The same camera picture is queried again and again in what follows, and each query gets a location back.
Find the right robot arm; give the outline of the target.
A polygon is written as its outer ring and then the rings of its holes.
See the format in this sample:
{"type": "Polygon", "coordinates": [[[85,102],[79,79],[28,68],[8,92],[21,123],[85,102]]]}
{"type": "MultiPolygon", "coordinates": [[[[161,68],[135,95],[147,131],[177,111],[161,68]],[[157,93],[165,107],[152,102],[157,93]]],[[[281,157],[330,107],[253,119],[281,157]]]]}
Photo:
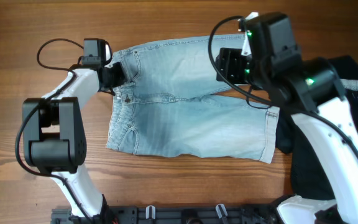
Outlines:
{"type": "Polygon", "coordinates": [[[332,200],[299,195],[275,207],[281,223],[358,223],[358,132],[336,69],[324,58],[303,61],[286,14],[236,16],[245,41],[210,62],[222,82],[265,90],[266,105],[291,115],[311,144],[332,187],[332,200]]]}

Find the light blue denim shorts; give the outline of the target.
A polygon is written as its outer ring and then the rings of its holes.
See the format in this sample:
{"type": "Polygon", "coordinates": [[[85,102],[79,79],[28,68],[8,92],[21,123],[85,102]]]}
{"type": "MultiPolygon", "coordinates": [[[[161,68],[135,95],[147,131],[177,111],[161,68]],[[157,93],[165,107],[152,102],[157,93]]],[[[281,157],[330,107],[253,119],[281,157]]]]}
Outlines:
{"type": "Polygon", "coordinates": [[[114,89],[107,148],[141,156],[235,157],[270,163],[279,110],[223,96],[209,53],[240,34],[168,39],[114,53],[126,81],[114,89]]]}

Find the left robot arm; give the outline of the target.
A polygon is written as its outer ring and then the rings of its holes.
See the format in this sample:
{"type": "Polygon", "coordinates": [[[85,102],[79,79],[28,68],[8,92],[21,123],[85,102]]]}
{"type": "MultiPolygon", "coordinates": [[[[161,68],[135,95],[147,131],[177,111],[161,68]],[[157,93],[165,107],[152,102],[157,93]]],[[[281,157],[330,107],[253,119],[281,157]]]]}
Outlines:
{"type": "Polygon", "coordinates": [[[27,172],[52,179],[71,206],[63,211],[65,218],[61,211],[53,211],[52,223],[117,223],[85,166],[87,143],[81,109],[96,93],[125,81],[119,62],[73,65],[53,91],[24,101],[16,139],[16,146],[23,149],[15,149],[17,161],[27,172]]]}

